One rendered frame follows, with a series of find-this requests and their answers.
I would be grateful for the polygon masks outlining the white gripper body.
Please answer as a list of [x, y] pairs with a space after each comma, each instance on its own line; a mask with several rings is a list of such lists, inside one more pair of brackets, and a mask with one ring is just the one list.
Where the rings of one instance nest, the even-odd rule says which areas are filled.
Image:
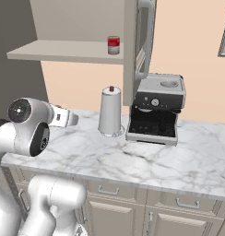
[[67, 125], [74, 126], [74, 125], [77, 125], [77, 123], [78, 123], [78, 115], [75, 114], [74, 112], [70, 111], [68, 114]]

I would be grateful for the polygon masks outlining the red and white food can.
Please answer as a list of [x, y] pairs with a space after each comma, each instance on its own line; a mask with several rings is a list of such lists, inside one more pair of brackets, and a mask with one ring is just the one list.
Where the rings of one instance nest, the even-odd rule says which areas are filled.
[[118, 36], [108, 37], [108, 54], [118, 54], [120, 52], [120, 38]]

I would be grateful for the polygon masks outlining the beige drawer front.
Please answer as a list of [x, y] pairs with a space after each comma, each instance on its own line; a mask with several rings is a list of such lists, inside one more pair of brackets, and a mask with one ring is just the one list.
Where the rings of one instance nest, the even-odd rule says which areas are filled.
[[70, 176], [69, 174], [59, 171], [47, 171], [47, 170], [34, 171], [34, 170], [24, 170], [24, 169], [19, 169], [18, 171], [20, 172], [21, 176], [27, 183], [31, 180], [31, 178], [34, 175], [51, 175], [73, 180], [73, 177]]
[[[180, 201], [185, 204], [192, 205], [196, 200], [200, 202], [200, 208], [199, 209], [191, 209], [191, 208], [185, 208], [185, 207], [180, 207], [177, 206], [175, 202], [175, 198], [179, 197]], [[173, 194], [173, 193], [162, 193], [160, 202], [168, 207], [176, 207], [181, 210], [187, 210], [187, 211], [195, 211], [195, 212], [201, 212], [201, 213], [206, 213], [209, 214], [216, 203], [215, 200], [212, 199], [206, 199], [206, 198], [201, 198], [193, 195], [178, 195], [178, 194]]]
[[100, 182], [100, 181], [86, 181], [86, 185], [88, 190], [93, 194], [103, 195], [98, 192], [99, 185], [103, 186], [103, 189], [106, 191], [115, 191], [115, 188], [120, 188], [118, 195], [109, 195], [114, 197], [122, 197], [122, 198], [133, 198], [134, 197], [134, 188], [130, 186], [120, 185], [116, 183], [109, 182]]

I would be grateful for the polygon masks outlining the grey and black coffee machine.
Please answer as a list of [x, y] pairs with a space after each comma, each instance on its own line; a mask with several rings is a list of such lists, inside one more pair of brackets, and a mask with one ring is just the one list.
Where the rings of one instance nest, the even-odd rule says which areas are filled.
[[182, 76], [148, 74], [141, 80], [130, 107], [125, 138], [176, 146], [177, 120], [184, 107], [185, 96]]

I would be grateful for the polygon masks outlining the beige cupboard door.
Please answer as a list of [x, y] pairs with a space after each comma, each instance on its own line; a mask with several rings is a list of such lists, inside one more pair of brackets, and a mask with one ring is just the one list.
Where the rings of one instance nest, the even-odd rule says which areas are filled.
[[147, 206], [145, 236], [147, 236], [150, 211], [153, 212], [150, 236], [218, 236], [223, 222], [222, 218]]
[[143, 236], [142, 205], [89, 196], [87, 210], [89, 236]]

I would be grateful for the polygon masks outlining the beige open wall cabinet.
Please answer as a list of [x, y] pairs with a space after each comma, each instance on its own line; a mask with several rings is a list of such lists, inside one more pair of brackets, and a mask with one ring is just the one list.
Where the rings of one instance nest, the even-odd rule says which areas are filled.
[[107, 38], [124, 36], [124, 0], [30, 0], [37, 38], [10, 59], [119, 65]]

